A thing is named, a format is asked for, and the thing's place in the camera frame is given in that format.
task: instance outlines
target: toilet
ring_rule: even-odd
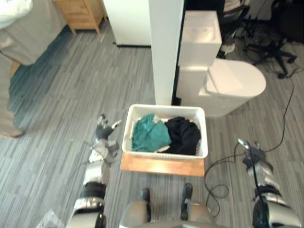
[[[255,66],[216,58],[209,67],[180,67],[176,95],[182,106],[202,107],[207,117],[220,117],[258,96],[265,87],[264,75]]]
[[[207,117],[227,115],[266,87],[264,75],[244,62],[216,58],[222,40],[215,11],[186,11],[176,96]]]

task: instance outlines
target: white pillow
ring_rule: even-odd
[[[0,29],[26,16],[32,8],[32,0],[0,0]]]

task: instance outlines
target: laundry basket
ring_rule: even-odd
[[[196,155],[194,156],[162,152],[155,153],[132,151],[132,136],[134,126],[138,120],[148,114],[158,115],[163,122],[166,122],[169,119],[172,119],[177,116],[185,117],[191,122],[194,122],[201,133],[201,140],[198,142],[198,146],[196,148]],[[124,153],[132,153],[134,155],[168,159],[203,159],[208,155],[205,113],[204,110],[199,107],[133,104],[129,108],[123,136],[124,137],[122,150]]]

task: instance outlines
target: gray bedsheet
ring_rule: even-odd
[[[11,59],[33,64],[66,25],[52,0],[33,0],[33,10],[0,30],[0,134],[14,135],[14,114],[7,111],[10,98]]]

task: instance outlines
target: teal cloth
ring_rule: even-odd
[[[145,115],[137,121],[132,136],[132,150],[153,152],[171,143],[167,126],[160,120],[155,122],[154,115]]]

